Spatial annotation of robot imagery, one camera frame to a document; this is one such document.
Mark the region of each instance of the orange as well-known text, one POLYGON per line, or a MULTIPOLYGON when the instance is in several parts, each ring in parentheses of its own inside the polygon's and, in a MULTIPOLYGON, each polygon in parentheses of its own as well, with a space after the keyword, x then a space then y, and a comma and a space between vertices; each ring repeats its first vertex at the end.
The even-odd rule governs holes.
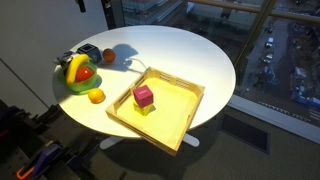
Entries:
POLYGON ((105 49, 102 52, 102 56, 105 62, 112 63, 116 59, 116 53, 112 49, 105 49))
POLYGON ((101 103, 106 98, 106 96, 104 95, 104 92, 101 89, 93 88, 89 90, 88 98, 92 103, 98 104, 101 103))

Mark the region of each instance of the banana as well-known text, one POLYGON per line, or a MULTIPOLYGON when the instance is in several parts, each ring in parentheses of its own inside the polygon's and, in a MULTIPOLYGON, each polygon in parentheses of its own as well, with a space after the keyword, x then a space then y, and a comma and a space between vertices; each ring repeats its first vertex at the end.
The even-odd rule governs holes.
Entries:
POLYGON ((72 59, 67 69, 67 74, 66 74, 67 84, 72 84, 75 82, 78 68, 80 67, 81 64, 89 60, 90 58, 87 54, 79 54, 78 56, 72 59))

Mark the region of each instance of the yellow cube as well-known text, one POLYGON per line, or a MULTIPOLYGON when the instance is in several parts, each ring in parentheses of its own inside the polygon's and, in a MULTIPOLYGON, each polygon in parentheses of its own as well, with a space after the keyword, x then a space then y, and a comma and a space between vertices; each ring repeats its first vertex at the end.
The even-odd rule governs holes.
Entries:
POLYGON ((149 112, 152 110, 153 104, 149 104, 148 106, 144 108, 140 108, 136 101, 133 101, 133 107, 134 110, 140 113, 143 116, 146 116, 149 114, 149 112))

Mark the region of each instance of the pink cube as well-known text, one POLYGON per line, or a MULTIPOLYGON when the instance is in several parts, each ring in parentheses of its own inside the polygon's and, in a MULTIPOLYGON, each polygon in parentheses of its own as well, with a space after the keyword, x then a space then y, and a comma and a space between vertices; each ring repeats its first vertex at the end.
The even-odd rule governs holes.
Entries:
POLYGON ((140 108, 153 103, 153 93, 147 85, 134 89, 133 96, 140 108))

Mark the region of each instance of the city view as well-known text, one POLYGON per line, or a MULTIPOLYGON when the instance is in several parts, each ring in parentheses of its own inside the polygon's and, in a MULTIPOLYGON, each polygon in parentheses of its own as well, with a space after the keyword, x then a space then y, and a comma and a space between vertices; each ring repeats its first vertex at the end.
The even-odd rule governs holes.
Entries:
MULTIPOLYGON (((260 1, 230 1, 260 7, 260 1)), ((182 0, 122 0, 125 23, 164 25, 199 34, 235 62, 255 13, 182 0)), ((274 9, 320 16, 317 0, 279 0, 274 9)), ((235 94, 320 127, 320 26, 269 16, 246 56, 235 94)))

